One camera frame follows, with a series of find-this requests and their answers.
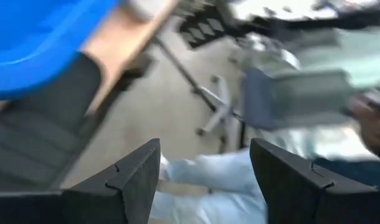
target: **leg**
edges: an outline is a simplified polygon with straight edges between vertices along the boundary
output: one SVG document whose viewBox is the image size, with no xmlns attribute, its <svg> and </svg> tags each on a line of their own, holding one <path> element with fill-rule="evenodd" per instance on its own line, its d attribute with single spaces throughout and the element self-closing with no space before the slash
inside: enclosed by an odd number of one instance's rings
<svg viewBox="0 0 380 224">
<path fill-rule="evenodd" d="M 174 224 L 263 224 L 266 204 L 263 198 L 236 193 L 180 197 L 156 192 L 150 217 Z"/>
<path fill-rule="evenodd" d="M 166 179 L 179 184 L 203 185 L 215 190 L 259 194 L 249 150 L 212 156 L 194 161 L 181 159 L 168 164 Z"/>
</svg>

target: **wooden desk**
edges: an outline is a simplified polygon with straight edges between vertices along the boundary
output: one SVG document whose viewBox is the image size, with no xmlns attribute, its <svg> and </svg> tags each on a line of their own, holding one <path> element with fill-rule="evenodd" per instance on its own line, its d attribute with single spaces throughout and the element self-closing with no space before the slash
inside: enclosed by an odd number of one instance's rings
<svg viewBox="0 0 380 224">
<path fill-rule="evenodd" d="M 133 59 L 147 45 L 160 26 L 175 9 L 177 0 L 167 4 L 152 21 L 138 22 L 125 8 L 117 8 L 100 25 L 98 31 L 81 50 L 95 60 L 102 69 L 103 83 L 88 112 L 94 112 L 121 78 Z"/>
</svg>

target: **gray floor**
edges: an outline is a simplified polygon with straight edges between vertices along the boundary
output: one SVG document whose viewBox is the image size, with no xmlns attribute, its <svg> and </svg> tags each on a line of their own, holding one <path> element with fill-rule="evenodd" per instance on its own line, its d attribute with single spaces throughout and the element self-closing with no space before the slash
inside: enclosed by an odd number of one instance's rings
<svg viewBox="0 0 380 224">
<path fill-rule="evenodd" d="M 241 73 L 228 62 L 232 42 L 224 40 L 196 52 L 189 51 L 173 32 L 177 21 L 178 18 L 172 18 L 160 38 L 202 85 L 211 86 L 211 74 L 216 73 L 228 79 L 233 94 L 237 95 Z M 204 138 L 195 134 L 195 129 L 204 124 L 211 111 L 191 94 L 188 83 L 157 47 L 151 52 L 158 60 L 154 69 L 120 97 L 63 187 L 97 173 L 151 138 L 160 138 L 167 159 L 192 159 L 198 154 L 218 152 L 218 133 Z M 168 187 L 168 191 L 199 194 L 204 189 L 176 185 Z"/>
</svg>

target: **hand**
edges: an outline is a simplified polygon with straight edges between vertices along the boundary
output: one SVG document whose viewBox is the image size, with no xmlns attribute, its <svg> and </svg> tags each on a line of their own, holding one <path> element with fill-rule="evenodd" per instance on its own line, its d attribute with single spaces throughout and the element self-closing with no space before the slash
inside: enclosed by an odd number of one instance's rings
<svg viewBox="0 0 380 224">
<path fill-rule="evenodd" d="M 371 152 L 380 152 L 380 112 L 369 106 L 370 100 L 358 96 L 351 100 L 350 108 L 361 126 L 361 138 Z"/>
</svg>

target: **black seat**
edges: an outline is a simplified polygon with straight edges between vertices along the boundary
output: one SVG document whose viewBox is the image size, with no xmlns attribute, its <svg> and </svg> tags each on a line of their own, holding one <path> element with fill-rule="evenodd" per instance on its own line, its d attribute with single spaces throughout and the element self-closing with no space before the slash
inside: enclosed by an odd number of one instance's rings
<svg viewBox="0 0 380 224">
<path fill-rule="evenodd" d="M 80 55 L 53 83 L 0 111 L 0 190 L 59 184 L 95 130 L 82 127 L 100 83 L 97 64 Z"/>
</svg>

